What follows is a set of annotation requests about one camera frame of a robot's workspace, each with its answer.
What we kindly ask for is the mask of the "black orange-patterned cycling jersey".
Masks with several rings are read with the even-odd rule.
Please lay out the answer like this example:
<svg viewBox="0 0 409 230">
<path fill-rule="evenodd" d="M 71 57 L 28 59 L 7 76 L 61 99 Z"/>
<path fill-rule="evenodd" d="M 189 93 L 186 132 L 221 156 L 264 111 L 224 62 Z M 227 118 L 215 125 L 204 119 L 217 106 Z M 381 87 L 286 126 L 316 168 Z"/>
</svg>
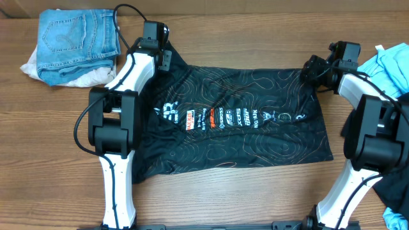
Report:
<svg viewBox="0 0 409 230">
<path fill-rule="evenodd" d="M 320 103 L 298 69 L 189 65 L 175 50 L 140 94 L 132 181 L 214 167 L 332 160 Z"/>
</svg>

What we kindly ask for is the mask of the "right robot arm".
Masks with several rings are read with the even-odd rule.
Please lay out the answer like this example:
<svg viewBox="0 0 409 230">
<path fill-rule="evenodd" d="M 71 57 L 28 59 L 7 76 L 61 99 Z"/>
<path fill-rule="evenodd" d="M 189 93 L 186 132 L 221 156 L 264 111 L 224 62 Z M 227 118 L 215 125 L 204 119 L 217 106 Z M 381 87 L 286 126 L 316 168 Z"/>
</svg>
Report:
<svg viewBox="0 0 409 230">
<path fill-rule="evenodd" d="M 371 187 L 408 166 L 408 103 L 386 95 L 357 70 L 360 44 L 338 41 L 322 59 L 311 56 L 301 79 L 345 98 L 355 109 L 344 138 L 346 162 L 327 196 L 299 229 L 359 229 L 349 219 Z"/>
</svg>

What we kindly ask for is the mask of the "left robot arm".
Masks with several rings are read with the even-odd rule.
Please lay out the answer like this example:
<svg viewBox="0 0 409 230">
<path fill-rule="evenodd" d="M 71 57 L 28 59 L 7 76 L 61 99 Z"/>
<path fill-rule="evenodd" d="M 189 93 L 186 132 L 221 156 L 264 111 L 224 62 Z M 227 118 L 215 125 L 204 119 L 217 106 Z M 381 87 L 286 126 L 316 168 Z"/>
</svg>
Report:
<svg viewBox="0 0 409 230">
<path fill-rule="evenodd" d="M 164 48 L 168 36 L 165 24 L 144 22 L 143 35 L 128 50 L 116 78 L 89 92 L 88 139 L 95 147 L 104 176 L 101 229 L 135 227 L 132 161 L 142 134 L 139 93 L 158 69 L 169 69 L 171 52 Z"/>
</svg>

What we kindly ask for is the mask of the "light blue t-shirt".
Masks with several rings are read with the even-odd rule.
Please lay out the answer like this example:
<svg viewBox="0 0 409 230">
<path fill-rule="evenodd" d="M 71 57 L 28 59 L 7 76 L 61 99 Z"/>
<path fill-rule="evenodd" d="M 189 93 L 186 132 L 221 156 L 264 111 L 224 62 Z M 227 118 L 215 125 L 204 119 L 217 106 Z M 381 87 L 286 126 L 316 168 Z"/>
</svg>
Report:
<svg viewBox="0 0 409 230">
<path fill-rule="evenodd" d="M 375 47 L 377 54 L 358 67 L 386 95 L 398 98 L 408 92 L 408 45 L 400 43 L 389 49 Z"/>
</svg>

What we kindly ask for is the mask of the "folded blue denim jeans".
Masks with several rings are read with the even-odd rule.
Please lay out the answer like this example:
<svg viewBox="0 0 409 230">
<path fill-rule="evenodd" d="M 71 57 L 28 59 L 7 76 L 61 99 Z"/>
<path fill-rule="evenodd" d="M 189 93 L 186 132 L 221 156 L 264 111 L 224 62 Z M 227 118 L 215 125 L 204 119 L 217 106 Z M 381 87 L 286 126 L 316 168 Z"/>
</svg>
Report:
<svg viewBox="0 0 409 230">
<path fill-rule="evenodd" d="M 121 54 L 113 11 L 45 10 L 40 14 L 36 71 L 50 86 L 83 78 L 103 84 Z"/>
</svg>

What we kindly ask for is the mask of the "folded white cloth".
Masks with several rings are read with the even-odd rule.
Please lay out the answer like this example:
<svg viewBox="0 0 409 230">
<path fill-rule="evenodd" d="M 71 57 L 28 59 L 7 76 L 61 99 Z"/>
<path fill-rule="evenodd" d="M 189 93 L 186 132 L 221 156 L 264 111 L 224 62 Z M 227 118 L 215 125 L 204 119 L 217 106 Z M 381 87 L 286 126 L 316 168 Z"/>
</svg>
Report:
<svg viewBox="0 0 409 230">
<path fill-rule="evenodd" d="M 49 86 L 90 87 L 113 80 L 119 54 L 111 23 L 47 22 L 39 26 L 37 46 L 20 69 Z"/>
</svg>

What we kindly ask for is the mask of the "plain black garment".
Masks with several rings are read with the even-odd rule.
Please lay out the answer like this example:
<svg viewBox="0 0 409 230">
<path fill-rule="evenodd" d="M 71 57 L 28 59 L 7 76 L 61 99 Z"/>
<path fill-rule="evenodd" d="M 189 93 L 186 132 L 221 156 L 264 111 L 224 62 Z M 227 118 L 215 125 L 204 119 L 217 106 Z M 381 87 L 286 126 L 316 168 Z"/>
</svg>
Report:
<svg viewBox="0 0 409 230">
<path fill-rule="evenodd" d="M 381 201 L 394 213 L 402 214 L 408 220 L 408 167 L 397 174 L 390 174 L 374 185 L 374 191 Z"/>
</svg>

